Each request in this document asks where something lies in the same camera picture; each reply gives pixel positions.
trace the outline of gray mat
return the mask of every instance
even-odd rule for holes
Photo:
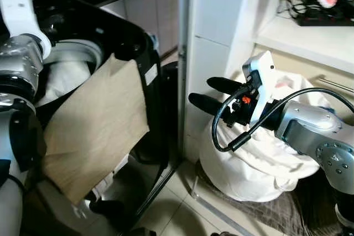
[[[240,202],[226,196],[212,184],[199,161],[195,171],[223,200],[287,236],[331,236],[341,231],[334,211],[334,194],[321,170],[300,180],[294,191],[265,203]]]

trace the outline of white bag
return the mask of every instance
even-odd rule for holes
[[[302,88],[313,87],[301,75],[277,71],[274,99]],[[243,76],[237,81],[244,82]],[[329,102],[317,92],[300,95],[293,99],[314,106],[329,107]],[[228,128],[222,121],[218,124],[217,137],[226,147],[249,126],[235,124]],[[306,155],[299,155],[274,132],[258,128],[252,138],[235,152],[219,152],[211,139],[211,122],[202,136],[200,147],[202,168],[211,182],[223,193],[238,201],[267,202],[276,199],[284,191],[295,189],[298,179],[314,174],[319,165]]]

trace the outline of brown cloth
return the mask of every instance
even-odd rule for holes
[[[49,122],[45,174],[78,204],[149,130],[145,108],[136,62],[112,55]]]

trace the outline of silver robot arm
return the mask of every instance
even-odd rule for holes
[[[0,46],[0,235],[17,236],[27,171],[45,153],[32,100],[51,45],[32,0],[0,0],[0,9],[10,33]]]
[[[323,108],[290,101],[275,136],[317,161],[334,189],[354,195],[354,127]]]
[[[326,109],[291,99],[303,93],[317,91],[341,100],[353,113],[354,106],[345,98],[324,88],[307,88],[280,101],[273,100],[269,103],[276,84],[276,75],[268,51],[251,57],[242,66],[242,70],[246,83],[220,77],[207,80],[209,86],[230,95],[223,103],[198,93],[189,95],[192,104],[214,116],[211,137],[215,148],[220,152],[236,151],[250,140],[251,134],[259,126],[273,130],[275,137],[318,162],[336,192],[335,210],[343,225],[342,235],[354,235],[354,127]],[[239,123],[250,124],[250,129],[226,147],[221,147],[216,130],[220,119],[228,127]]]

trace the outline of washing machine drum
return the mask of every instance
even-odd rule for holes
[[[102,64],[103,52],[92,41],[59,41],[43,61],[35,95],[37,116],[47,124],[60,105]]]

